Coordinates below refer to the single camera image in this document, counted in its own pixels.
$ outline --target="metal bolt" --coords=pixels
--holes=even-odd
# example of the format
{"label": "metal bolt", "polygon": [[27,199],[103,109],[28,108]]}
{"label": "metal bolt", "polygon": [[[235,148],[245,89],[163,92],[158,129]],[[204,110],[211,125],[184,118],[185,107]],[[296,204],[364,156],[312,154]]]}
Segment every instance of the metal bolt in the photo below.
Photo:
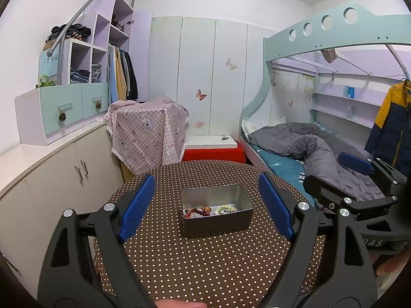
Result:
{"label": "metal bolt", "polygon": [[350,215],[350,211],[348,209],[340,209],[340,214],[342,216],[349,216]]}
{"label": "metal bolt", "polygon": [[310,208],[310,205],[305,202],[302,202],[302,203],[299,203],[298,207],[302,209],[303,211],[307,211]]}
{"label": "metal bolt", "polygon": [[104,211],[109,212],[109,211],[112,211],[115,207],[116,206],[113,203],[108,203],[108,204],[104,205],[103,209],[104,209]]}
{"label": "metal bolt", "polygon": [[71,217],[73,215],[73,210],[72,209],[67,209],[63,212],[63,216],[68,218]]}

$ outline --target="circular hole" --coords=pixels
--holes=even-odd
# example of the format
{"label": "circular hole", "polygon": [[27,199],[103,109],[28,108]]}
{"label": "circular hole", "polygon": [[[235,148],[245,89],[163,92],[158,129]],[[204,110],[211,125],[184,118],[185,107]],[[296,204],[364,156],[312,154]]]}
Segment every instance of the circular hole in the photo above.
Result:
{"label": "circular hole", "polygon": [[332,18],[330,15],[325,15],[321,20],[321,27],[324,30],[330,30],[332,28]]}
{"label": "circular hole", "polygon": [[354,8],[347,8],[344,11],[344,18],[348,24],[355,24],[358,21],[358,13]]}
{"label": "circular hole", "polygon": [[304,29],[303,29],[303,34],[305,34],[307,37],[312,34],[312,25],[311,23],[306,23],[304,25]]}
{"label": "circular hole", "polygon": [[295,30],[291,30],[290,31],[290,36],[288,37],[290,39],[290,42],[293,42],[295,40],[297,36],[297,33],[295,32]]}

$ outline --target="metal handrail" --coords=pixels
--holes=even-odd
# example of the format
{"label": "metal handrail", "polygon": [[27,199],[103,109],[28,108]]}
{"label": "metal handrail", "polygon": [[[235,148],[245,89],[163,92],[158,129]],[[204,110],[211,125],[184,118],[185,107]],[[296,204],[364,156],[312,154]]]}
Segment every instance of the metal handrail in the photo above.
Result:
{"label": "metal handrail", "polygon": [[[80,16],[80,14],[86,10],[86,8],[93,2],[94,0],[88,0],[84,6],[80,8],[78,12],[73,16],[73,18],[67,23],[64,29],[60,32],[58,37],[56,38],[53,46],[47,51],[47,56],[51,57],[57,48],[57,45],[60,44],[60,49],[58,52],[58,59],[57,59],[57,84],[62,84],[62,69],[63,69],[63,51],[64,51],[64,40],[66,38],[66,33],[68,29],[73,25],[75,20]],[[131,7],[134,7],[135,0],[132,1]]]}

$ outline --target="pile of clothes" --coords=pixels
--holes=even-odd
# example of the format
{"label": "pile of clothes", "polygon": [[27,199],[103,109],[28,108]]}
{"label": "pile of clothes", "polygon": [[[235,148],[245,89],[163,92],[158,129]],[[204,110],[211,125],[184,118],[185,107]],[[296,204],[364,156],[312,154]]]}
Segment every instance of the pile of clothes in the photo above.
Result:
{"label": "pile of clothes", "polygon": [[134,74],[130,55],[119,48],[109,45],[107,59],[108,100],[138,99],[137,79]]}
{"label": "pile of clothes", "polygon": [[[51,29],[51,35],[48,36],[46,39],[46,45],[43,48],[43,51],[48,50],[51,46],[53,46],[56,38],[58,35],[63,31],[67,24],[63,24],[62,26],[55,26]],[[66,39],[74,38],[79,41],[85,41],[88,37],[91,36],[91,29],[87,28],[80,23],[73,24],[66,32]]]}
{"label": "pile of clothes", "polygon": [[70,84],[88,83],[90,72],[85,69],[70,68]]}
{"label": "pile of clothes", "polygon": [[114,20],[114,18],[116,18],[116,15],[113,15],[111,24],[114,25],[117,29],[124,32],[124,23],[119,23],[118,21]]}
{"label": "pile of clothes", "polygon": [[94,63],[91,65],[91,82],[100,82],[101,76],[101,65],[99,63]]}

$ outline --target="human hand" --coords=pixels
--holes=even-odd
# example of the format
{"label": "human hand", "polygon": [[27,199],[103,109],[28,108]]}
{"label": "human hand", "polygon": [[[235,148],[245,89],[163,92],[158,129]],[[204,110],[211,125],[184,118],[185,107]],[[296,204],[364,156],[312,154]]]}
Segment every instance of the human hand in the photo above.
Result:
{"label": "human hand", "polygon": [[390,258],[385,263],[381,264],[377,269],[377,276],[383,274],[390,274],[399,268],[403,268],[407,264],[408,260],[411,257],[411,248],[408,248],[398,255],[395,255],[393,258]]}
{"label": "human hand", "polygon": [[157,300],[155,304],[158,308],[207,308],[203,302],[186,302],[172,299]]}

